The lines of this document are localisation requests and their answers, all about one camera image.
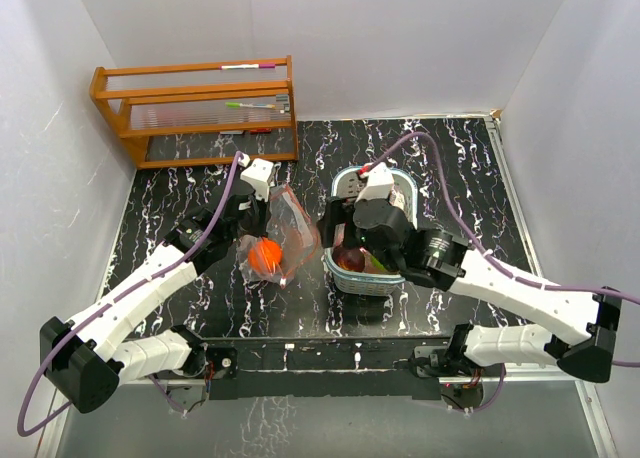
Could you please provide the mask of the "pink white marker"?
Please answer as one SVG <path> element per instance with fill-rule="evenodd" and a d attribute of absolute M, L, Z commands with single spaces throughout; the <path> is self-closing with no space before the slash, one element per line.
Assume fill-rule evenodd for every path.
<path fill-rule="evenodd" d="M 233 65 L 221 65 L 219 69 L 221 71 L 230 70 L 259 70 L 259 69 L 275 69 L 275 63 L 241 63 Z"/>

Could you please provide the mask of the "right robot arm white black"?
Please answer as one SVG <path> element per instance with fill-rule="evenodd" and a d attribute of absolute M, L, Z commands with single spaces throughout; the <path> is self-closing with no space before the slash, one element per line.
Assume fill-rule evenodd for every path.
<path fill-rule="evenodd" d="M 592 383 L 611 376 L 621 300 L 612 290 L 561 291 L 489 257 L 438 228 L 417 228 L 385 199 L 332 198 L 317 222 L 323 247 L 344 228 L 343 245 L 367 250 L 383 267 L 424 288 L 471 297 L 526 319 L 511 327 L 460 324 L 444 348 L 417 351 L 431 376 L 504 364 L 556 366 Z"/>

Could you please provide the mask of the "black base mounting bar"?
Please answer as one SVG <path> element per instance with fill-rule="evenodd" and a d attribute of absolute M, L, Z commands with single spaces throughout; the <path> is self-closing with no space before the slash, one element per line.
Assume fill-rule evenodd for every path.
<path fill-rule="evenodd" d="M 476 407 L 485 373 L 432 371 L 442 338 L 216 338 L 198 369 L 164 371 L 173 384 L 203 386 L 209 400 L 257 397 L 407 397 Z"/>

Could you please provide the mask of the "wooden shelf rack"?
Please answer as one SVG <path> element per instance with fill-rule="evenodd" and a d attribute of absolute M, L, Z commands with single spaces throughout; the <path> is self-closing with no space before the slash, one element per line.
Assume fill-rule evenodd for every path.
<path fill-rule="evenodd" d="M 221 65 L 275 63 L 275 69 L 221 71 Z M 228 108 L 225 102 L 276 104 L 277 94 L 290 96 L 291 111 Z M 212 157 L 152 159 L 158 138 L 256 136 L 254 128 L 288 130 L 288 151 L 257 152 L 272 161 L 296 161 L 299 138 L 291 56 L 181 65 L 95 69 L 89 95 L 139 170 L 223 165 L 223 152 Z"/>

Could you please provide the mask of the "light blue plastic basket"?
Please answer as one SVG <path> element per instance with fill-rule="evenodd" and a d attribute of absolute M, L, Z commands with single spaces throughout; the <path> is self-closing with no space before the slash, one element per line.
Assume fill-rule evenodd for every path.
<path fill-rule="evenodd" d="M 340 198 L 357 195 L 364 187 L 364 183 L 357 178 L 358 166 L 349 166 L 341 170 L 332 181 L 331 195 Z M 407 219 L 414 225 L 418 225 L 418 187 L 415 180 L 406 172 L 390 168 L 394 177 L 394 184 L 398 184 L 405 193 L 407 200 Z M 348 294 L 366 296 L 387 296 L 396 287 L 402 285 L 405 279 L 397 274 L 381 273 L 375 268 L 368 256 L 365 256 L 366 266 L 361 273 L 350 272 L 341 269 L 332 259 L 333 248 L 324 250 L 324 264 L 326 270 L 332 275 L 336 287 Z"/>

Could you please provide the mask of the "green marker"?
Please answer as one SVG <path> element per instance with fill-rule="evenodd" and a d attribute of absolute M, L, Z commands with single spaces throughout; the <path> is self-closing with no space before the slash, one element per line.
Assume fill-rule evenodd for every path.
<path fill-rule="evenodd" d="M 225 106 L 228 108 L 250 108 L 250 109 L 277 109 L 275 104 L 262 104 L 262 103 L 244 103 L 244 102 L 225 102 Z"/>

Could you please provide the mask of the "orange persimmon toy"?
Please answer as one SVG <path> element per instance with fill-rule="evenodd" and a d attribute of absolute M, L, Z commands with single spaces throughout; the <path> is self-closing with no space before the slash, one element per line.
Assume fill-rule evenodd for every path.
<path fill-rule="evenodd" d="M 256 273 L 274 274 L 282 261 L 282 249 L 274 241 L 261 238 L 249 250 L 248 262 Z"/>

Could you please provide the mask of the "clear zip bag orange zipper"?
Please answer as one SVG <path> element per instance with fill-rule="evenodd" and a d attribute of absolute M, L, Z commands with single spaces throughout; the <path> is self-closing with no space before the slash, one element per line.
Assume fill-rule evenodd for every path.
<path fill-rule="evenodd" d="M 293 189 L 287 184 L 272 189 L 269 211 L 266 239 L 276 242 L 282 249 L 279 269 L 274 274 L 262 274 L 256 273 L 249 265 L 249 250 L 264 237 L 246 235 L 241 238 L 236 249 L 236 261 L 246 283 L 270 282 L 285 288 L 297 270 L 318 250 L 319 234 Z"/>

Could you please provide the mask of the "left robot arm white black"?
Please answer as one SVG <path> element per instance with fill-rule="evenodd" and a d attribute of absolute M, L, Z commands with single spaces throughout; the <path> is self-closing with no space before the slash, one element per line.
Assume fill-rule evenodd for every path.
<path fill-rule="evenodd" d="M 190 210 L 146 261 L 94 305 L 40 330 L 46 378 L 81 413 L 102 406 L 130 381 L 171 371 L 200 375 L 207 354 L 184 325 L 149 338 L 129 335 L 171 295 L 193 282 L 245 235 L 260 237 L 269 220 L 269 180 L 236 181 L 223 211 L 207 204 Z"/>

